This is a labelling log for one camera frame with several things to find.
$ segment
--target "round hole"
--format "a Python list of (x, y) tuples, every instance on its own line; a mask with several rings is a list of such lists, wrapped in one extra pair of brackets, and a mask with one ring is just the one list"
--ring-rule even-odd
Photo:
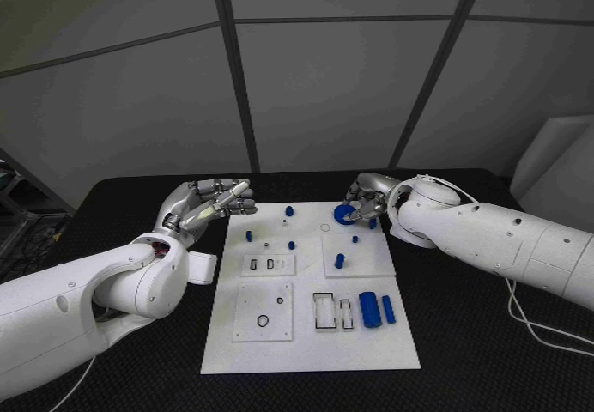
[(260, 315), (258, 316), (258, 326), (264, 328), (269, 325), (269, 316)]

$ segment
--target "blue disc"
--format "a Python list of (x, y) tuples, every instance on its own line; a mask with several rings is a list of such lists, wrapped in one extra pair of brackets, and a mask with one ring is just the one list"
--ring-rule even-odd
[(342, 225), (354, 225), (354, 221), (346, 221), (345, 216), (355, 212), (355, 207), (351, 204), (339, 204), (335, 209), (335, 220)]

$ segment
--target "cable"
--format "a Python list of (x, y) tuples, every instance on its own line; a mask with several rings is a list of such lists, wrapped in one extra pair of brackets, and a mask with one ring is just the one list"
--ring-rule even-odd
[[(468, 196), (468, 198), (470, 199), (470, 201), (472, 201), (473, 203), (479, 203), (479, 201), (478, 201), (452, 182), (449, 182), (447, 180), (440, 179), (440, 178), (436, 178), (434, 176), (430, 176), (429, 174), (426, 174), (426, 175), (421, 175), (421, 174), (420, 174), (414, 179), (419, 179), (419, 180), (433, 179), (433, 180), (439, 181), (440, 183), (443, 183), (444, 185), (447, 185), (452, 189), (460, 191), (460, 192)], [(512, 281), (512, 284), (514, 284), (514, 286), (512, 286), (512, 285), (511, 285), (511, 280), (506, 279), (506, 278), (504, 278), (504, 280), (505, 280), (505, 283), (506, 283), (506, 285), (508, 285), (508, 289), (509, 289), (509, 291), (511, 291), (511, 299), (509, 299), (509, 301), (508, 301), (508, 312), (509, 312), (509, 314), (511, 314), (511, 317), (527, 325), (527, 328), (530, 328), (530, 333), (531, 333), (531, 335), (535, 337), (535, 339), (537, 339), (544, 345), (547, 345), (547, 346), (551, 347), (551, 348), (561, 349), (561, 350), (566, 350), (566, 351), (568, 351), (568, 352), (574, 352), (576, 354), (586, 354), (587, 356), (594, 356), (594, 353), (593, 353), (593, 352), (587, 352), (586, 350), (579, 350), (579, 349), (574, 349), (574, 348), (568, 348), (567, 346), (555, 345), (554, 343), (547, 342), (547, 341), (538, 336), (535, 330), (532, 329), (532, 326), (535, 326), (535, 327), (538, 327), (538, 328), (541, 328), (541, 329), (550, 330), (551, 332), (558, 333), (560, 335), (564, 335), (564, 336), (570, 337), (571, 339), (577, 339), (579, 341), (583, 341), (583, 342), (587, 343), (589, 345), (594, 346), (594, 342), (593, 342), (592, 340), (586, 339), (584, 337), (577, 336), (577, 335), (574, 335), (573, 333), (566, 332), (564, 330), (558, 330), (558, 329), (555, 329), (555, 328), (553, 328), (553, 327), (550, 327), (550, 326), (545, 326), (544, 324), (538, 324), (537, 322), (531, 322), (531, 321), (530, 321), (530, 319), (528, 319), (528, 317), (527, 317), (527, 314), (525, 314), (525, 312), (524, 312), (522, 306), (521, 306), (521, 302), (518, 301), (518, 298), (517, 298), (517, 285), (518, 285), (518, 283), (517, 283), (517, 281)], [(512, 310), (512, 308), (511, 308), (511, 303), (512, 303), (512, 302), (515, 303), (515, 305), (517, 305), (517, 307), (518, 307), (521, 318), (514, 314), (514, 310)]]
[(93, 363), (96, 362), (96, 357), (97, 357), (97, 356), (94, 356), (93, 359), (91, 359), (90, 366), (87, 367), (87, 370), (84, 371), (83, 377), (78, 379), (77, 385), (74, 386), (74, 388), (71, 389), (71, 391), (68, 392), (68, 394), (65, 395), (65, 397), (64, 397), (62, 400), (60, 401), (58, 405), (52, 408), (52, 410), (51, 410), (49, 412), (55, 412), (55, 411), (57, 411), (57, 409), (60, 408), (60, 405), (62, 405), (62, 403), (65, 402), (65, 400), (71, 397), (72, 393), (75, 392), (75, 390), (77, 390), (77, 388), (78, 388), (78, 385), (80, 385), (81, 382), (84, 381), (84, 378), (85, 378), (85, 376), (87, 376), (87, 373), (88, 373), (90, 370), (91, 370)]

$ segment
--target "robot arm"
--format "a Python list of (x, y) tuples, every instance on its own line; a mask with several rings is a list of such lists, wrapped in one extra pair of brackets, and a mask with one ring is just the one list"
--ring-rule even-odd
[[(165, 318), (188, 282), (212, 282), (217, 256), (188, 248), (212, 219), (257, 213), (250, 196), (246, 179), (184, 183), (152, 233), (0, 285), (0, 401), (47, 384)], [(97, 322), (93, 300), (122, 315)]]
[[(345, 202), (359, 200), (358, 197), (368, 202), (345, 217), (346, 221), (365, 217), (361, 210), (375, 203), (374, 208), (388, 212), (390, 233), (406, 242), (426, 248), (439, 247), (479, 269), (594, 310), (590, 233), (489, 203), (460, 205), (459, 193), (429, 177), (401, 182), (362, 173), (358, 182)], [(354, 194), (355, 186), (365, 190)], [(381, 192), (374, 199), (372, 191)]]

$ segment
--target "black table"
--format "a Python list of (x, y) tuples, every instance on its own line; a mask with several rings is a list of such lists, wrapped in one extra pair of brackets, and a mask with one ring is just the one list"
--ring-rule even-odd
[[(501, 180), (481, 169), (419, 171), (459, 185), (481, 202), (521, 209)], [(244, 173), (258, 202), (338, 201), (359, 172)], [(413, 170), (382, 171), (398, 179)], [(84, 201), (48, 266), (129, 243), (153, 228), (181, 182), (225, 175), (109, 179)], [(224, 254), (228, 220), (192, 247)], [(390, 220), (381, 219), (388, 233)], [(504, 280), (439, 250), (388, 236), (421, 370), (201, 376), (215, 284), (188, 285), (173, 314), (98, 356), (61, 410), (594, 410), (594, 359), (541, 345), (506, 313)], [(594, 336), (594, 314), (519, 287), (531, 319)], [(545, 332), (543, 336), (555, 339)], [(0, 410), (49, 410), (87, 364)]]

